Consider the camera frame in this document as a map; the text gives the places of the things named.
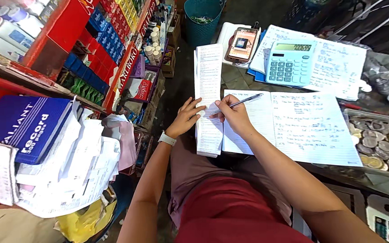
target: open notebook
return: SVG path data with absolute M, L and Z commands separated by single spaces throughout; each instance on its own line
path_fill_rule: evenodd
M 244 99 L 249 119 L 256 130 L 289 158 L 308 163 L 362 167 L 358 152 L 335 97 L 326 92 L 285 93 L 224 90 Z M 222 150 L 253 154 L 229 126 L 223 127 Z

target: plastic basket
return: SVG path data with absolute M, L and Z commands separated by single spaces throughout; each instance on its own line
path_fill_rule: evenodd
M 192 46 L 209 45 L 214 36 L 225 0 L 187 0 L 184 3 L 187 43 Z M 190 17 L 208 17 L 213 21 L 199 24 Z

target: wristwatch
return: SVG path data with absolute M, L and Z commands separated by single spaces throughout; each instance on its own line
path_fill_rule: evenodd
M 159 142 L 163 141 L 167 144 L 170 144 L 171 146 L 175 145 L 176 139 L 173 139 L 165 134 L 165 131 L 163 131 L 162 135 L 160 136 Z

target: calculator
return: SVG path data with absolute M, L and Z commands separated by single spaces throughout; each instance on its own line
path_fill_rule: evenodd
M 312 75 L 316 41 L 275 41 L 266 62 L 265 81 L 287 86 L 306 86 Z

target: calculator display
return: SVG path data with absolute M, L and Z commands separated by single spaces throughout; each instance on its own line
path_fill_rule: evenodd
M 312 45 L 298 44 L 277 44 L 275 49 L 278 51 L 310 51 Z

